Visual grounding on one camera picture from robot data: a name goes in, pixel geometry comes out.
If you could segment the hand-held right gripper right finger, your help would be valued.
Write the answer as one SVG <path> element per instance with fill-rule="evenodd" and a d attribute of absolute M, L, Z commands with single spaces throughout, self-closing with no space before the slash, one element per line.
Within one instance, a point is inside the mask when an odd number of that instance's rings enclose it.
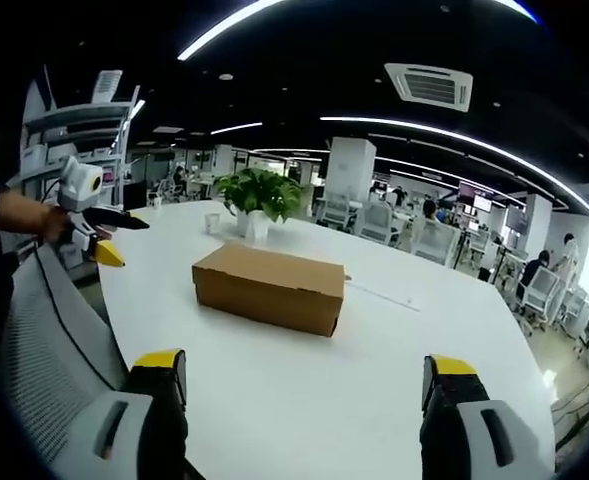
<path fill-rule="evenodd" d="M 504 401 L 489 397 L 466 362 L 424 358 L 419 431 L 424 479 L 552 479 L 535 435 Z"/>

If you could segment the person's left hand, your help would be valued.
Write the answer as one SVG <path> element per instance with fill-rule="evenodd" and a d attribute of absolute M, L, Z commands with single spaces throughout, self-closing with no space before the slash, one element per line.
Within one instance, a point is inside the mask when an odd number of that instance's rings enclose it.
<path fill-rule="evenodd" d="M 48 243 L 66 242 L 70 229 L 74 226 L 69 213 L 59 206 L 46 205 L 39 237 Z"/>

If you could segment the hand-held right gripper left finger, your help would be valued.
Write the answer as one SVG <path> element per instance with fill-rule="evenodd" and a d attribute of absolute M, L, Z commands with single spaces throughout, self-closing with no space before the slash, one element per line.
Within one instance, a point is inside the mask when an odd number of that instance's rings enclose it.
<path fill-rule="evenodd" d="M 70 425 L 68 479 L 186 479 L 186 355 L 139 358 L 119 390 L 99 396 Z"/>

